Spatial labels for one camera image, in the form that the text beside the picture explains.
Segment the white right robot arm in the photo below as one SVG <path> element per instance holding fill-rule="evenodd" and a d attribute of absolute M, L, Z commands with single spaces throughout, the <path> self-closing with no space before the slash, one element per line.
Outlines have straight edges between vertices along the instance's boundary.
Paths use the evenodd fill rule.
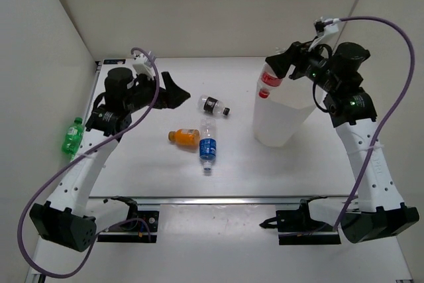
<path fill-rule="evenodd" d="M 326 93 L 324 112 L 342 140 L 355 185 L 342 209 L 328 198 L 311 199 L 297 221 L 307 230 L 320 222 L 341 228 L 351 243 L 395 237 L 419 221 L 417 208 L 407 206 L 396 189 L 378 140 L 380 122 L 372 98 L 361 86 L 358 70 L 369 57 L 367 49 L 353 42 L 336 50 L 294 42 L 265 59 L 278 79 L 306 77 Z"/>

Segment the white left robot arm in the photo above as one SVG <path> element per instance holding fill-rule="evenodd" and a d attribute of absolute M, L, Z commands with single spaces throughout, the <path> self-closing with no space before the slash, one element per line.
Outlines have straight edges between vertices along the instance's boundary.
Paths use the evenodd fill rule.
<path fill-rule="evenodd" d="M 138 209 L 131 198 L 115 196 L 97 207 L 88 207 L 87 202 L 106 160 L 132 123 L 132 113 L 149 105 L 175 109 L 191 97 L 169 72 L 162 72 L 162 79 L 164 87 L 157 87 L 156 78 L 134 75 L 130 68 L 108 71 L 105 89 L 95 98 L 85 124 L 81 160 L 67 169 L 45 204 L 36 203 L 30 209 L 30 218 L 44 240 L 83 252 L 96 234 L 116 223 L 124 230 L 138 225 Z"/>

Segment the clear bottle red label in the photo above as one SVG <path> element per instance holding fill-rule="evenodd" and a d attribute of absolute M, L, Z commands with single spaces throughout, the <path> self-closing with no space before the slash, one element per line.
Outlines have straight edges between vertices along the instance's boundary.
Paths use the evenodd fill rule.
<path fill-rule="evenodd" d="M 282 83 L 271 67 L 264 63 L 260 77 L 258 79 L 258 96 L 262 99 L 269 97 L 271 91 Z"/>

